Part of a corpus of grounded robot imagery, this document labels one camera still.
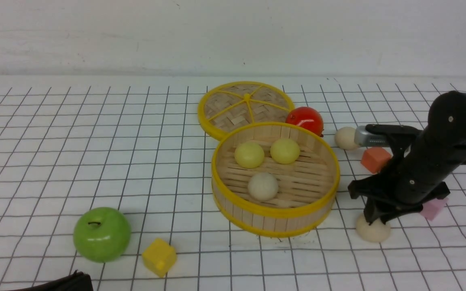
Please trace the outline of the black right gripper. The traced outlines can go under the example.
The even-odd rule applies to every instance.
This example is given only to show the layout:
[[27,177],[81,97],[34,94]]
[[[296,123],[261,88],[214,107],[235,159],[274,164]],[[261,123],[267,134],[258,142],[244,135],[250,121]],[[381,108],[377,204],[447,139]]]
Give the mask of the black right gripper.
[[364,219],[369,225],[418,212],[422,204],[449,194],[445,178],[466,164],[466,131],[447,133],[401,125],[367,124],[370,133],[384,135],[392,158],[377,173],[348,185],[352,199],[366,197]]

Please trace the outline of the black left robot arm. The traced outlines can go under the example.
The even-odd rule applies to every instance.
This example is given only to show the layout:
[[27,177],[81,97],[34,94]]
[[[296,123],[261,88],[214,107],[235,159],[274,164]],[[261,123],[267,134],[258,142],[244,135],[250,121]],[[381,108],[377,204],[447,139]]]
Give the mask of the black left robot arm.
[[57,225],[44,243],[20,239],[1,290],[17,291],[375,291],[389,278],[380,249],[353,250],[354,230],[267,238],[240,230],[199,198],[197,212],[128,214],[125,253],[94,263]]

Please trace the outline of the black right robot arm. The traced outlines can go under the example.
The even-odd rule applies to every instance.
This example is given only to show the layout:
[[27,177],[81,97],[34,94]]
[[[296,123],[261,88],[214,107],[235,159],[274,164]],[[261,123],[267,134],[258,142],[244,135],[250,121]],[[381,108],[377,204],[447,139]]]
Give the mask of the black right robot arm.
[[348,185],[352,199],[364,196],[364,219],[386,223],[420,213],[424,204],[446,198],[445,178],[466,164],[466,93],[449,91],[432,103],[425,129],[405,125],[357,127],[355,143],[390,148],[392,158],[379,173]]

